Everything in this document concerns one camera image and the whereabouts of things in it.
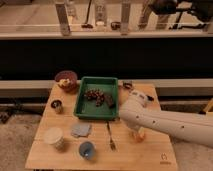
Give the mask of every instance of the fork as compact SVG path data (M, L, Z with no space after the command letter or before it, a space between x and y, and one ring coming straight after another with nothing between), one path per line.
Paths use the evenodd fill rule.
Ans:
M115 146L115 142L112 139L112 132L111 132L108 121L107 121L107 130L108 130L108 133L109 133L109 136L110 136L109 145L110 145L111 150L114 151L114 150L116 150L116 146Z

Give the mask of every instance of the plastic tray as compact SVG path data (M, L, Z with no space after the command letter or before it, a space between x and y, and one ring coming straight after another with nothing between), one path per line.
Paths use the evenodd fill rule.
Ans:
M88 101L84 97L85 91L91 89L99 89L104 93L110 93L115 106L109 108L104 102L101 106L96 107L95 101ZM118 79L112 77L83 77L74 114L79 119L114 120L118 115Z

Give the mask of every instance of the orange bowl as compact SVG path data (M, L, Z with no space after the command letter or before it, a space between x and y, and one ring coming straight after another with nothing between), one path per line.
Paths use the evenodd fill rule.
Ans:
M58 86L64 91L69 92L77 86L78 76L74 71L61 71L55 76L55 81L58 82ZM67 81L67 84L60 84L60 81Z

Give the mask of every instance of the floor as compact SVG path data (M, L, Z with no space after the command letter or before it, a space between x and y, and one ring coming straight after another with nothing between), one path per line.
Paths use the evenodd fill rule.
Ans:
M197 112L204 106L161 103L163 110L185 112ZM7 124L0 124L0 171L27 171L24 165L40 119L38 115L19 114L11 117ZM179 171L213 170L213 149L170 138Z

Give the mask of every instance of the wooden tabletop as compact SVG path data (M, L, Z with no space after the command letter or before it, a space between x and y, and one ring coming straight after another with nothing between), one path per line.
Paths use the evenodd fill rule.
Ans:
M155 88L151 84L134 84L155 98L148 103L148 108L160 110ZM60 170L177 170L177 163L169 136L150 129L145 129L143 142L136 142L130 130L121 120L111 121L112 138L116 151L109 146L109 134L106 122L84 121L73 115L78 90L65 93L57 84L52 88L42 120L37 130L34 142L26 161L28 169L60 169ZM129 92L119 86L119 104L128 97ZM53 100L60 99L64 111L56 114L50 107ZM92 125L88 138L71 136L71 126L75 123L86 122ZM43 135L50 127L60 127L64 133L65 150L58 152L52 146L43 142ZM96 149L92 161L84 160L78 153L79 146L84 141L91 141Z

